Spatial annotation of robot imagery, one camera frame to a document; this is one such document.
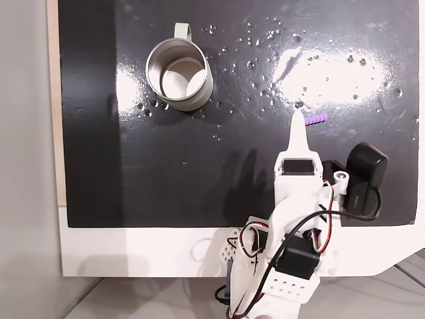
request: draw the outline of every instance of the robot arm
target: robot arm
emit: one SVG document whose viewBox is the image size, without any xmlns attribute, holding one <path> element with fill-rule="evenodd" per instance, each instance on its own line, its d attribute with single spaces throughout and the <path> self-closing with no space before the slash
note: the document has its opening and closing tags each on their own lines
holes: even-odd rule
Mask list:
<svg viewBox="0 0 425 319">
<path fill-rule="evenodd" d="M 320 275 L 331 274 L 332 228 L 340 227 L 340 215 L 351 216 L 340 212 L 350 178 L 347 171 L 336 171 L 340 167 L 333 166 L 331 181 L 323 180 L 322 162 L 308 148 L 304 119 L 297 110 L 288 149 L 274 167 L 274 212 L 268 221 L 250 217 L 242 230 L 232 230 L 223 247 L 223 261 L 231 267 L 227 318 L 295 319 L 319 285 Z M 381 198 L 376 194 L 378 211 Z"/>
</svg>

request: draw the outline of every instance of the stainless steel cup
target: stainless steel cup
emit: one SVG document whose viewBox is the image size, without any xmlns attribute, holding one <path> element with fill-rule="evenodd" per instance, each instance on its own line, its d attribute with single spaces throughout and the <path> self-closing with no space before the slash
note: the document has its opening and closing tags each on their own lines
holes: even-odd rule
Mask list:
<svg viewBox="0 0 425 319">
<path fill-rule="evenodd" d="M 213 93 L 213 76 L 205 55 L 192 42 L 187 23 L 176 23 L 174 38 L 159 43 L 149 54 L 146 77 L 155 93 L 180 111 L 204 105 Z"/>
</svg>

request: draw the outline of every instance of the black wire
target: black wire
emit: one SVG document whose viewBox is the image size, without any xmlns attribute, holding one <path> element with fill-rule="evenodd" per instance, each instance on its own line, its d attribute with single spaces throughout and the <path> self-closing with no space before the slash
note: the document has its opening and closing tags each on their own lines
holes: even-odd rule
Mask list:
<svg viewBox="0 0 425 319">
<path fill-rule="evenodd" d="M 420 281 L 419 279 L 417 279 L 415 276 L 413 276 L 412 274 L 410 274 L 407 270 L 405 270 L 403 267 L 399 266 L 398 264 L 395 264 L 394 267 L 396 267 L 399 271 L 401 271 L 403 274 L 405 274 L 407 277 L 409 277 L 410 279 L 412 279 L 416 284 L 418 284 L 419 286 L 421 286 L 422 288 L 425 288 L 425 284 Z"/>
<path fill-rule="evenodd" d="M 280 254 L 282 253 L 282 251 L 284 250 L 286 243 L 297 233 L 297 231 L 301 227 L 304 226 L 305 223 L 307 223 L 310 219 L 313 219 L 314 217 L 317 217 L 317 216 L 320 216 L 320 215 L 339 215 L 339 216 L 350 217 L 350 218 L 356 219 L 358 221 L 374 221 L 378 217 L 378 215 L 381 211 L 381 206 L 382 206 L 381 193 L 380 193 L 379 189 L 374 188 L 374 191 L 376 192 L 377 197 L 378 197 L 378 205 L 377 205 L 377 209 L 376 209 L 376 211 L 375 211 L 375 213 L 373 214 L 372 217 L 356 216 L 356 215 L 352 215 L 352 214 L 345 213 L 345 212 L 342 212 L 342 211 L 316 211 L 315 213 L 312 213 L 312 214 L 308 215 L 307 217 L 305 217 L 303 220 L 301 220 L 290 231 L 290 233 L 287 236 L 285 236 L 285 239 L 282 241 L 282 244 L 280 244 L 280 247 L 276 251 L 276 254 L 274 254 L 272 260 L 268 263 L 266 271 L 264 272 L 263 278 L 260 281 L 260 285 L 258 286 L 258 289 L 257 289 L 253 299 L 251 300 L 250 304 L 248 305 L 248 307 L 246 308 L 244 313 L 238 314 L 237 318 L 241 319 L 243 317 L 246 317 L 248 315 L 249 311 L 251 311 L 252 307 L 254 307 L 255 303 L 258 300 L 258 297 L 261 295 L 261 291 L 264 287 L 264 284 L 266 283 L 267 277 L 268 277 L 270 271 L 272 270 L 272 268 L 274 267 L 274 265 L 276 264 L 276 262 L 278 261 L 278 258 L 280 256 Z"/>
<path fill-rule="evenodd" d="M 214 293 L 214 297 L 216 298 L 216 300 L 221 303 L 221 304 L 225 304 L 225 305 L 229 305 L 230 304 L 230 299 L 226 299 L 226 298 L 221 298 L 218 296 L 218 294 L 220 293 L 221 290 L 225 289 L 226 285 L 222 285 L 219 289 L 217 289 Z"/>
</svg>

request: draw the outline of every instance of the red wire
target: red wire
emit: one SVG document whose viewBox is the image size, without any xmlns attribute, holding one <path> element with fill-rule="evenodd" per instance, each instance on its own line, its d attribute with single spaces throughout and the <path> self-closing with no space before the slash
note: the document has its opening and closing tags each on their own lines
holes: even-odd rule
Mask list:
<svg viewBox="0 0 425 319">
<path fill-rule="evenodd" d="M 333 190 L 333 187 L 332 187 L 332 185 L 331 185 L 331 191 L 332 191 L 332 194 L 331 194 L 331 201 L 330 201 L 330 203 L 329 203 L 329 208 L 328 208 L 328 211 L 331 211 L 332 210 L 332 204 L 333 204 L 333 196 L 334 196 L 334 194 L 335 194 L 335 192 L 334 192 L 334 190 Z M 330 242 L 330 240 L 331 240 L 331 236 L 332 236 L 332 214 L 329 214 L 329 216 L 328 216 L 328 218 L 329 218 L 329 220 L 328 220 L 328 225 L 329 225 L 329 227 L 328 227 L 328 230 L 327 230 L 327 237 L 326 237 L 326 242 L 325 242 L 325 244 L 323 245 L 323 248 L 318 252 L 318 253 L 323 253 L 325 250 L 326 250 L 326 248 L 327 248 L 327 246 L 328 246 L 328 244 L 329 244 L 329 242 Z"/>
</svg>

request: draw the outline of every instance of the purple object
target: purple object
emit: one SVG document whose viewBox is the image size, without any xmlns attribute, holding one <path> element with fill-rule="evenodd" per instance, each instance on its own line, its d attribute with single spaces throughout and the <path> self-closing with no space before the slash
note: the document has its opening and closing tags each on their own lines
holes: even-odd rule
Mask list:
<svg viewBox="0 0 425 319">
<path fill-rule="evenodd" d="M 304 118 L 305 125 L 312 125 L 316 123 L 326 122 L 328 119 L 326 113 L 307 116 Z"/>
</svg>

